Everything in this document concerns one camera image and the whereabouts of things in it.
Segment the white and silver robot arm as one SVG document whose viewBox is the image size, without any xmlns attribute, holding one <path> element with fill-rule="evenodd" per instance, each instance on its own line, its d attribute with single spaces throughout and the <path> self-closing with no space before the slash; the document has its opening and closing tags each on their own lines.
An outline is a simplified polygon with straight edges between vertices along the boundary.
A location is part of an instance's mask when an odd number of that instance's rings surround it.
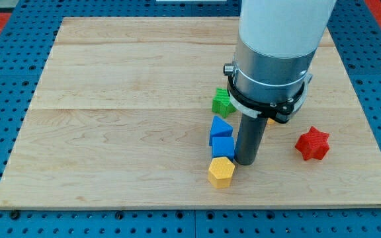
<svg viewBox="0 0 381 238">
<path fill-rule="evenodd" d="M 302 88 L 335 0 L 243 0 L 232 102 L 282 103 Z"/>
</svg>

